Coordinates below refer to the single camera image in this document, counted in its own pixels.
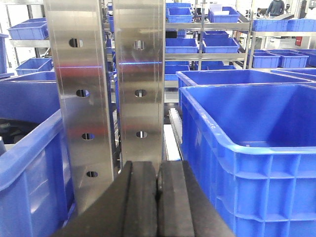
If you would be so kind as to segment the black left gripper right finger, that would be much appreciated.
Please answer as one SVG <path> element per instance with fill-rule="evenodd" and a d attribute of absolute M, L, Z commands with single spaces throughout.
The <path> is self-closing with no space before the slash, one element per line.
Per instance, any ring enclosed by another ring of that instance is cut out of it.
<path fill-rule="evenodd" d="M 233 237 L 186 161 L 164 161 L 158 173 L 158 236 Z"/>

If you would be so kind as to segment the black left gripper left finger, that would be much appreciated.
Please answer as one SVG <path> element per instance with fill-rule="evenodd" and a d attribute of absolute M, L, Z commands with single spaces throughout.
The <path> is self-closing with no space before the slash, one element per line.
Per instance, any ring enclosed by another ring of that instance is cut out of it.
<path fill-rule="evenodd" d="M 55 237 L 155 237 L 156 171 L 150 161 L 128 161 L 106 191 Z"/>

